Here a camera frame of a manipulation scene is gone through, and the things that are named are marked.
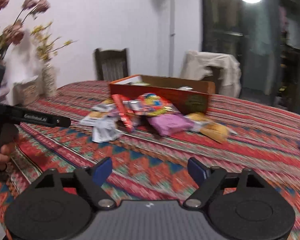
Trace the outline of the person left hand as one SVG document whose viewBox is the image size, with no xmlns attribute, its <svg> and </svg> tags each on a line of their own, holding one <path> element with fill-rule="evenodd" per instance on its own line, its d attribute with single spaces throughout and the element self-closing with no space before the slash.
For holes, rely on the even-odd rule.
<svg viewBox="0 0 300 240">
<path fill-rule="evenodd" d="M 6 169 L 7 163 L 10 161 L 11 154 L 15 150 L 15 142 L 2 145 L 0 149 L 0 171 Z"/>
</svg>

